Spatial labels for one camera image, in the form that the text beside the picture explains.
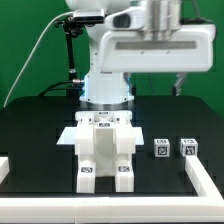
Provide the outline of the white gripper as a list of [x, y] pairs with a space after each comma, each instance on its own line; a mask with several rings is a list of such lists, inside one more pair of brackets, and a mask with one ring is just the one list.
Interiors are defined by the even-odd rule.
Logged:
[[144, 40], [136, 31], [109, 31], [101, 39], [102, 72], [180, 72], [172, 87], [179, 96], [186, 72], [205, 72], [213, 65], [215, 26], [183, 25], [168, 41]]

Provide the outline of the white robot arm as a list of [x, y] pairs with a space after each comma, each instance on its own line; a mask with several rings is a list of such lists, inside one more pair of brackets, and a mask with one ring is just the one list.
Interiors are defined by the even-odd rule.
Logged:
[[65, 0], [87, 28], [90, 70], [80, 99], [95, 106], [133, 100], [127, 73], [205, 72], [213, 65], [216, 26], [183, 21], [182, 0]]

